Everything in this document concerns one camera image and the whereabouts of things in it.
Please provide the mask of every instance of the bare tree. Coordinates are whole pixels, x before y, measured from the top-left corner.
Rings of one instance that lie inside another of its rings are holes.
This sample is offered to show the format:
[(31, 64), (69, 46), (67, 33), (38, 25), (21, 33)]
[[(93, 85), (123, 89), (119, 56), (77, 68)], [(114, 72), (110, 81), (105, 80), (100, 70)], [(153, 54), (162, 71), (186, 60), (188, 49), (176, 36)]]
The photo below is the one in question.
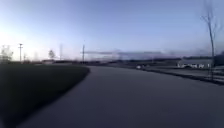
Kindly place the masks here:
[(212, 62), (210, 65), (210, 74), (211, 74), (211, 79), (213, 80), (214, 78), (213, 67), (214, 67), (214, 56), (215, 56), (214, 42), (215, 42), (215, 37), (217, 35), (219, 26), (214, 16), (214, 6), (210, 0), (204, 1), (204, 14), (202, 15), (202, 19), (205, 22), (206, 27), (208, 28), (210, 42), (211, 42)]
[(54, 59), (55, 58), (55, 53), (54, 53), (53, 50), (50, 50), (49, 53), (48, 53), (48, 55), (49, 55), (49, 58), (50, 59)]
[(13, 52), (10, 49), (10, 46), (2, 46), (1, 49), (1, 61), (8, 62), (12, 60)]

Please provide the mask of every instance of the grassy field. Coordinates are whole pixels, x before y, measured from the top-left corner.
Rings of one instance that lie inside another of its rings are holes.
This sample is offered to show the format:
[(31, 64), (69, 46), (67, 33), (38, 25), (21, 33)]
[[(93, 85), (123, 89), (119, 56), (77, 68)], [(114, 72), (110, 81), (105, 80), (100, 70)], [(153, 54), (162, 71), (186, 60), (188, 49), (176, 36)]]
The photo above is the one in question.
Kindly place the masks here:
[(79, 66), (0, 65), (0, 116), (9, 127), (16, 126), (88, 73)]

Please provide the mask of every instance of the asphalt road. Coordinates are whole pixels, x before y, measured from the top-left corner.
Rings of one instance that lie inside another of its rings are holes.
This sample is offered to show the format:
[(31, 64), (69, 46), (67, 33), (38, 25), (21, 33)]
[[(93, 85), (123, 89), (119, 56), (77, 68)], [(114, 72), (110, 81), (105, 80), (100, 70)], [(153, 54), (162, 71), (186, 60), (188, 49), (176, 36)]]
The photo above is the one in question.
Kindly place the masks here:
[(223, 128), (224, 87), (180, 77), (91, 67), (65, 96), (17, 128)]

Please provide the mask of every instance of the utility pole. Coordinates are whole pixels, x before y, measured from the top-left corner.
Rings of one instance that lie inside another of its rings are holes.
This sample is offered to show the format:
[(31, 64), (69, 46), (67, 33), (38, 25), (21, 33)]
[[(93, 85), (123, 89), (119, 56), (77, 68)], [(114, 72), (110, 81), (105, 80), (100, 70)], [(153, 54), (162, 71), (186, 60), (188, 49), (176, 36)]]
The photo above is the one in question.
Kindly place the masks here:
[(62, 44), (60, 44), (60, 60), (62, 59), (62, 51), (63, 51), (63, 45)]
[(85, 61), (85, 45), (82, 46), (82, 62)]
[(22, 45), (23, 44), (19, 44), (20, 63), (22, 63)]

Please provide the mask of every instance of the road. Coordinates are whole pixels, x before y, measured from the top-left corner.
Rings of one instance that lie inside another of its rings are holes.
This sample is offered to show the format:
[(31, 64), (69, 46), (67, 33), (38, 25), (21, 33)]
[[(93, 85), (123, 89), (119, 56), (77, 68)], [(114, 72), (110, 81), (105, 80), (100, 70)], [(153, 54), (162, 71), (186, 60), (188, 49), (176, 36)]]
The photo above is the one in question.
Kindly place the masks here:
[(224, 87), (144, 71), (89, 76), (17, 128), (223, 128)]

